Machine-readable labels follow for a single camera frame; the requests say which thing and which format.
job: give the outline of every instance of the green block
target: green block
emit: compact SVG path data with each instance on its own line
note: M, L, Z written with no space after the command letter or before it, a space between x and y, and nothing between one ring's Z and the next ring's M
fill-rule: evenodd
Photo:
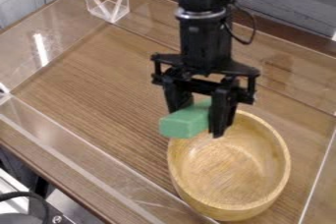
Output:
M189 139L209 127L210 99L181 109L159 119L159 134L174 139Z

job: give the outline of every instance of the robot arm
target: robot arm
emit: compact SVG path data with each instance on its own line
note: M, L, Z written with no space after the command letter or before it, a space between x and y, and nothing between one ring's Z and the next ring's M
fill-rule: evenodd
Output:
M210 96L209 132L222 136L233 122L237 103L254 99L254 68L231 60L231 10L234 0L178 0L175 18L179 22L181 53L154 54L153 83L163 88L169 112L193 103L193 93ZM170 68L162 73L161 65ZM222 75L218 83L198 80L194 75ZM247 85L239 86L238 77Z

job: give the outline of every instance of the screw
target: screw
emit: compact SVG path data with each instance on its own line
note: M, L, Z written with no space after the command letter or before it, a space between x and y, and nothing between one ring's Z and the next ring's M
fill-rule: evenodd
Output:
M51 218L51 223L58 224L59 222L61 222L61 216L57 215Z

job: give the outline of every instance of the wooden table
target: wooden table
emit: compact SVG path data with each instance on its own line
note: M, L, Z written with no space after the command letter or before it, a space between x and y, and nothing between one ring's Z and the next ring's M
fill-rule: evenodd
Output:
M89 142L85 148L65 137L51 142L63 155L77 153L71 158L81 167L61 162L0 122L0 144L106 223L146 222L131 212L121 214L115 199L101 187L101 183L113 183L105 154L174 194L166 169L167 140L157 133L157 121L166 108L162 91L150 84L149 56L153 52L178 50L178 30L171 16L175 4L165 0L130 0L130 5L130 14L115 26L105 23L95 26L61 57L13 90L25 103ZM250 32L241 25L234 30L241 35ZM258 32L249 47L233 45L235 58L258 67L263 74L255 105L239 107L278 130L293 160L289 184L275 204L263 214L239 223L290 224L299 218L334 130L333 46L321 49L321 53L263 32ZM23 120L34 127L38 125L34 118ZM97 149L103 151L102 156L95 155ZM327 211L322 215L321 223L333 223L334 213Z

